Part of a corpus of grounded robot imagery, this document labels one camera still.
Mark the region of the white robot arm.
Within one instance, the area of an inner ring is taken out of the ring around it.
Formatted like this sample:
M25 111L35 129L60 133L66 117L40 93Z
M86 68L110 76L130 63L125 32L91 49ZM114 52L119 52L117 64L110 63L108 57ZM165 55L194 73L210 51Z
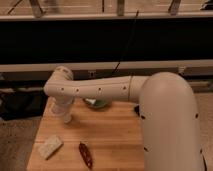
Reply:
M171 72L75 81L68 68L57 67L44 86L63 115L76 97L130 101L139 105L145 171L206 171L194 92Z

